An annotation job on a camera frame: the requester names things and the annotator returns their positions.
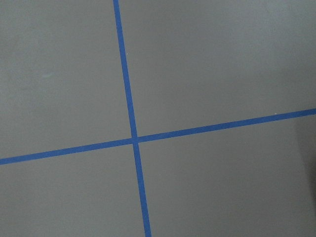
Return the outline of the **blue horizontal floor tape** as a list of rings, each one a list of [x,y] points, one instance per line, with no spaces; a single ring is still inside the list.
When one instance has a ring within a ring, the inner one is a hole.
[[[155,141],[155,140],[163,140],[163,139],[168,139],[168,138],[187,136],[187,135],[192,135],[192,134],[225,130],[225,129],[235,128],[235,127],[242,127],[242,126],[268,123],[268,122],[279,121],[279,120],[312,116],[315,114],[316,114],[315,109],[308,109],[308,110],[302,110],[302,111],[296,111],[296,112],[290,112],[290,113],[284,113],[284,114],[264,116],[264,117],[259,117],[259,118],[237,120],[237,121],[219,123],[219,124],[208,125],[208,126],[201,126],[201,127],[195,127],[195,128],[188,128],[188,129],[158,133],[158,134],[145,135],[145,136],[140,136],[136,139],[126,138],[126,139],[108,141],[108,142],[103,142],[103,143],[89,144],[89,145],[84,145],[84,146],[58,149],[58,150],[53,150],[53,151],[41,152],[41,153],[2,158],[0,160],[0,164],[5,165],[5,164],[11,164],[11,163],[25,162],[29,160],[52,158],[52,157],[58,157],[58,156],[63,156],[63,155],[70,155],[70,154],[83,153],[83,152],[101,150],[101,149],[112,148],[112,147],[131,145],[133,144],[134,141],[143,143],[143,142],[149,142],[149,141]]]

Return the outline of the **blue vertical floor tape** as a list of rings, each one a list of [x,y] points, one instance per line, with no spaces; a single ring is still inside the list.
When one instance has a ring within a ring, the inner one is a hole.
[[[134,154],[134,161],[135,161],[135,168],[136,168],[136,176],[137,176],[137,184],[138,184],[138,190],[139,190],[144,234],[146,237],[151,237],[152,231],[151,231],[150,218],[149,218],[149,212],[148,212],[145,182],[144,182],[144,176],[143,176],[141,154],[140,154],[140,149],[139,149],[139,137],[137,133],[137,126],[136,126],[136,120],[135,120],[135,112],[134,112],[131,85],[130,85],[130,79],[129,79],[129,71],[128,71],[128,64],[127,64],[127,58],[126,58],[119,1],[113,0],[113,5],[114,5],[119,54],[120,54],[124,90],[125,90],[128,117],[129,117],[131,141],[132,141],[132,146],[133,146],[133,154]]]

